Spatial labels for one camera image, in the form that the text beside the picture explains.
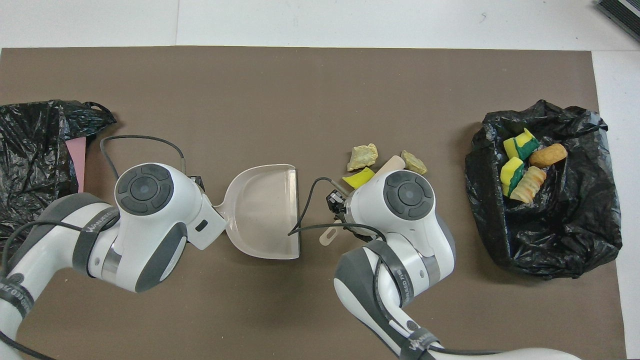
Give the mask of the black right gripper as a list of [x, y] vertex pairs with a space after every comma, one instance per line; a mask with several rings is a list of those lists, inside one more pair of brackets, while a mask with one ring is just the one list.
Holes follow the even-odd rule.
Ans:
[[[346, 209], [346, 201], [348, 197], [343, 195], [337, 189], [334, 189], [326, 197], [327, 207], [332, 213], [336, 213], [336, 219], [341, 223], [351, 223], [351, 217], [348, 209]], [[354, 234], [357, 239], [361, 239], [365, 243], [369, 243], [374, 240], [374, 231], [370, 230], [368, 226], [350, 226], [350, 232]]]

